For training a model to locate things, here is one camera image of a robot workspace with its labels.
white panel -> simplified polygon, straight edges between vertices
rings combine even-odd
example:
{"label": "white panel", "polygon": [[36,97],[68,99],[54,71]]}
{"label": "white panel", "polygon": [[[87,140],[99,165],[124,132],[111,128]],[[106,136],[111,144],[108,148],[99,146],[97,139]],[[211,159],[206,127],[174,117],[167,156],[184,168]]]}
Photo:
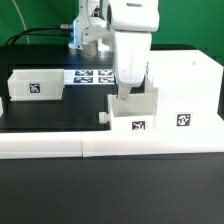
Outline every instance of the white panel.
{"label": "white panel", "polygon": [[79,132],[0,134],[0,159],[81,156]]}

open box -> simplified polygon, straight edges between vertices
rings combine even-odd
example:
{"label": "open box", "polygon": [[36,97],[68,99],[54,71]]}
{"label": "open box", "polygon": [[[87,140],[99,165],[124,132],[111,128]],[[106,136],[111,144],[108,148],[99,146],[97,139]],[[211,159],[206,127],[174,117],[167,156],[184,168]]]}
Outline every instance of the open box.
{"label": "open box", "polygon": [[11,101],[60,100],[64,88],[64,70],[13,70],[8,87]]}

black surface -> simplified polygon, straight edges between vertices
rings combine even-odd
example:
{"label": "black surface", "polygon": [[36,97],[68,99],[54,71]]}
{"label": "black surface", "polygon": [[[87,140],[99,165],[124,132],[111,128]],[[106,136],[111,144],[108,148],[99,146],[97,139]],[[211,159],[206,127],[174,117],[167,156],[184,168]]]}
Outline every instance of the black surface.
{"label": "black surface", "polygon": [[[0,96],[4,114],[0,132],[99,131],[99,112],[107,112],[107,95],[117,85],[66,86],[61,101],[11,102],[7,80],[13,69],[112,69],[111,58],[83,58],[71,55],[63,45],[14,45],[0,48]],[[132,92],[144,91],[133,88]]]}
{"label": "black surface", "polygon": [[0,161],[4,224],[221,224],[224,155]]}

green background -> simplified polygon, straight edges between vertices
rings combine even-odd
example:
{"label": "green background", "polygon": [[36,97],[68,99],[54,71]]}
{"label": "green background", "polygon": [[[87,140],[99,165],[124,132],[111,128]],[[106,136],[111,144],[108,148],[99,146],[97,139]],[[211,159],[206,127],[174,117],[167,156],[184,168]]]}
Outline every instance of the green background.
{"label": "green background", "polygon": [[[71,24],[77,0],[17,0],[27,28]],[[0,45],[23,27],[12,1],[0,0]],[[224,0],[160,0],[155,44],[192,45],[224,65]],[[30,37],[32,44],[64,44],[68,38]],[[23,38],[18,43],[26,43]]]}

white platform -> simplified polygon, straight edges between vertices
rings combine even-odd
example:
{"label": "white platform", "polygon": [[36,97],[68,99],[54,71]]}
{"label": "white platform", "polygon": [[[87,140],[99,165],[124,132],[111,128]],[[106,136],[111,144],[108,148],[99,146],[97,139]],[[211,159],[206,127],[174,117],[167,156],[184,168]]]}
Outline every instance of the white platform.
{"label": "white platform", "polygon": [[[134,96],[139,105],[130,105],[125,117],[115,107],[119,121],[110,131],[0,134],[0,158],[224,152],[224,121],[217,115],[223,67],[197,50],[153,51],[149,62],[148,105],[141,108]],[[178,114],[190,114],[190,125],[177,126]],[[153,116],[150,128],[132,130],[145,115]]]}

